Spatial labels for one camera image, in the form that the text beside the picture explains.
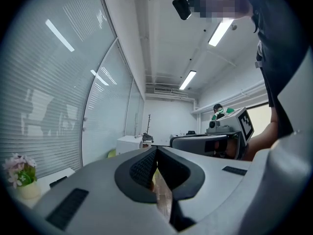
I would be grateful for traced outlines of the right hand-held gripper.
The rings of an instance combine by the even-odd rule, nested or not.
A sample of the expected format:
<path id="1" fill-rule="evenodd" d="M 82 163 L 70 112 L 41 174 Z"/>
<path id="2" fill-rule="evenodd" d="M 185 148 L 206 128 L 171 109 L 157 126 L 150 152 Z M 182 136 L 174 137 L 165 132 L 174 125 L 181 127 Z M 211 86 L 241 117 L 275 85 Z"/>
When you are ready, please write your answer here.
<path id="1" fill-rule="evenodd" d="M 237 139 L 237 150 L 233 159 L 241 160 L 254 128 L 246 107 L 243 107 L 210 121 L 206 133 L 173 137 L 170 147 L 203 156 L 217 156 L 219 152 L 225 152 L 228 139 Z"/>

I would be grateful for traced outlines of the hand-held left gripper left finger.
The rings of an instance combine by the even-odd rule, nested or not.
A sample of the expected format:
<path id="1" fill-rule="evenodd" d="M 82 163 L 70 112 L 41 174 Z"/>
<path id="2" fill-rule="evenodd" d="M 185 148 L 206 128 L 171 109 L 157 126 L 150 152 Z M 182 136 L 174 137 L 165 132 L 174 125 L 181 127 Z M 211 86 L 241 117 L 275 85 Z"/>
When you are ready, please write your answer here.
<path id="1" fill-rule="evenodd" d="M 138 149 L 84 166 L 49 190 L 33 208 L 33 222 L 40 232 L 52 235 L 174 235 L 156 204 L 138 203 L 120 191 L 115 170 L 125 161 L 145 152 Z M 63 230 L 48 222 L 48 216 L 74 190 L 88 192 Z"/>

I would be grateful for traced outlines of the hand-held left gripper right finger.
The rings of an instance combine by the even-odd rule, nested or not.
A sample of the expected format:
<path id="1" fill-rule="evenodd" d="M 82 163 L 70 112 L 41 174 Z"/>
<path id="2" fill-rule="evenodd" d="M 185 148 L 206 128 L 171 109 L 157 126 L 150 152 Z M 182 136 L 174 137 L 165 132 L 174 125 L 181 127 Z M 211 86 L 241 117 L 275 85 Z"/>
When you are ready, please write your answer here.
<path id="1" fill-rule="evenodd" d="M 197 195 L 179 202 L 184 216 L 196 222 L 204 219 L 221 205 L 242 180 L 242 175 L 226 172 L 223 168 L 230 166 L 247 170 L 251 165 L 246 161 L 208 157 L 170 147 L 165 149 L 197 164 L 205 173 L 204 184 Z"/>

